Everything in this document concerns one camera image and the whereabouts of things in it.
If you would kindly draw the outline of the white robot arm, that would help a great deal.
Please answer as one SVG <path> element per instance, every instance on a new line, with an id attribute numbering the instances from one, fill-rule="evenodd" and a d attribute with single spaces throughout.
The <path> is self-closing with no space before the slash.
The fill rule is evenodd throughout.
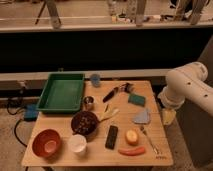
<path id="1" fill-rule="evenodd" d="M 158 94 L 163 109 L 164 125 L 170 125 L 176 111 L 188 99 L 213 116 L 213 87 L 205 83 L 208 69 L 201 62 L 192 62 L 171 69 L 165 76 L 166 86 Z"/>

